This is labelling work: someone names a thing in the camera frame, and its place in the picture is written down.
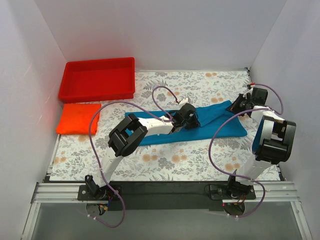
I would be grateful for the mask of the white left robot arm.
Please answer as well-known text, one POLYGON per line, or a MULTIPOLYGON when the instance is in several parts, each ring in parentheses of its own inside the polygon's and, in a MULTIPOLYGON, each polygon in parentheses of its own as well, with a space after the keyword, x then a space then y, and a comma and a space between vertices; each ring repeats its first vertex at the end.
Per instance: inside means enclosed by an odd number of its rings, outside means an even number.
POLYGON ((98 171, 92 175, 85 176, 87 192, 95 200, 104 200, 107 193, 111 176, 119 165, 120 161, 131 155, 145 137, 171 135, 180 132, 182 129, 195 129, 200 126, 196 108, 184 99, 178 104, 179 109, 165 112, 165 115, 157 117, 148 113, 151 118, 137 117, 133 113, 127 115, 110 133, 107 142, 106 155, 99 159, 95 149, 92 136, 89 135, 93 153, 97 159, 98 171))

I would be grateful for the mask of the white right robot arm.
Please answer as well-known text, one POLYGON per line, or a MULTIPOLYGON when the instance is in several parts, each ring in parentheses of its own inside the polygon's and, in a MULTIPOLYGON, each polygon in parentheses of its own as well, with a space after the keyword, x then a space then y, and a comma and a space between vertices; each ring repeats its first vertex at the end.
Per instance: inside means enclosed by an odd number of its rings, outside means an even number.
POLYGON ((256 180, 266 169, 280 162, 286 162, 292 152, 296 124, 280 117, 265 103, 268 91, 251 83, 245 93, 226 109, 241 115, 247 114, 259 124, 252 143, 252 155, 243 166, 230 176, 226 185, 226 193, 232 199, 245 197, 253 189, 256 180))

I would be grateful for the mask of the teal t shirt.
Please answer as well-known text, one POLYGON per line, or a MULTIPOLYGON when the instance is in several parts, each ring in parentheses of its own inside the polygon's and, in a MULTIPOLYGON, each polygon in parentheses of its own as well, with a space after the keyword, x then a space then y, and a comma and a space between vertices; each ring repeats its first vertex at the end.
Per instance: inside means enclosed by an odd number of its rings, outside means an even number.
MULTIPOLYGON (((146 136, 139 145, 160 145, 210 139, 218 128, 233 116, 231 112, 227 111, 231 104, 231 101, 227 100, 210 106, 198 107, 196 113, 200 123, 199 127, 193 129, 183 128, 178 133, 173 134, 146 136)), ((217 137, 245 137, 246 135, 247 131, 239 119, 234 118, 218 132, 217 137)))

